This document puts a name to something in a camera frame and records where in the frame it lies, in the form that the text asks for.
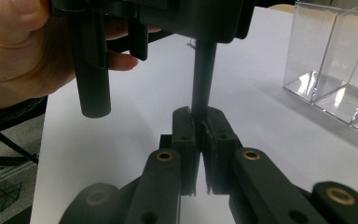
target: hand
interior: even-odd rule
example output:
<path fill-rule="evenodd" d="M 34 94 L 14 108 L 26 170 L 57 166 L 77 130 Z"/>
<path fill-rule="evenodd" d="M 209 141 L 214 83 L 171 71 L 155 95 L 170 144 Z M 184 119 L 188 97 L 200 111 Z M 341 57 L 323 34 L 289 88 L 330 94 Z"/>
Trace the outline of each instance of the hand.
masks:
<path fill-rule="evenodd" d="M 106 37 L 127 34 L 124 20 L 106 22 Z M 109 69 L 138 61 L 108 52 Z M 55 92 L 75 77 L 65 18 L 51 18 L 48 0 L 0 0 L 0 109 Z"/>

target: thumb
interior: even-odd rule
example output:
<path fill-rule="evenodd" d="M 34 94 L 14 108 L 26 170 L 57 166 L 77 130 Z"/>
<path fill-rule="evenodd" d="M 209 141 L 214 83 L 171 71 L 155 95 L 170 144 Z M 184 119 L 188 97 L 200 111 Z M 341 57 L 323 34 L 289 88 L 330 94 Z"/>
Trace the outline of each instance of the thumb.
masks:
<path fill-rule="evenodd" d="M 0 42 L 18 44 L 48 20 L 48 0 L 0 0 Z"/>

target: white table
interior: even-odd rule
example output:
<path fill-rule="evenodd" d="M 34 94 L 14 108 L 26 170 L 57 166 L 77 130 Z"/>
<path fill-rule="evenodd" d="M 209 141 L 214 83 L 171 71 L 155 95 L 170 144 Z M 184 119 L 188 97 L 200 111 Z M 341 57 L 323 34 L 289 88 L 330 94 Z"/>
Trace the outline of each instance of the white table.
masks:
<path fill-rule="evenodd" d="M 358 191 L 358 133 L 282 87 L 292 14 L 256 8 L 245 40 L 219 45 L 210 105 L 226 114 L 247 147 L 265 151 L 296 185 L 333 180 Z M 81 115 L 76 84 L 48 99 L 33 224 L 58 223 L 83 188 L 121 188 L 138 177 L 174 109 L 191 105 L 194 50 L 174 35 L 150 44 L 149 58 L 111 74 L 112 113 Z M 181 223 L 234 223 L 227 196 L 182 197 Z"/>

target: clear plastic organizer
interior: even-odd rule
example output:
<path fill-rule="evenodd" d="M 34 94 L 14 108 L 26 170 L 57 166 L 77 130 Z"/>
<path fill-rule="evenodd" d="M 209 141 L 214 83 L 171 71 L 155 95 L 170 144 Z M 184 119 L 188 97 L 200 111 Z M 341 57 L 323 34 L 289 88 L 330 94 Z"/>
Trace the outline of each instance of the clear plastic organizer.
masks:
<path fill-rule="evenodd" d="M 296 2 L 283 86 L 358 129 L 358 0 Z"/>

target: clear acrylic container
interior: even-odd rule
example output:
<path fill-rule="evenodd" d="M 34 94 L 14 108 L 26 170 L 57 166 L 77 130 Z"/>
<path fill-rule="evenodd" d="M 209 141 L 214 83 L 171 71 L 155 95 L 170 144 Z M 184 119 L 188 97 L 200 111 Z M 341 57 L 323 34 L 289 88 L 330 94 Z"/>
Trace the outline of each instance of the clear acrylic container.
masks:
<path fill-rule="evenodd" d="M 358 129 L 358 0 L 299 0 L 283 86 Z"/>

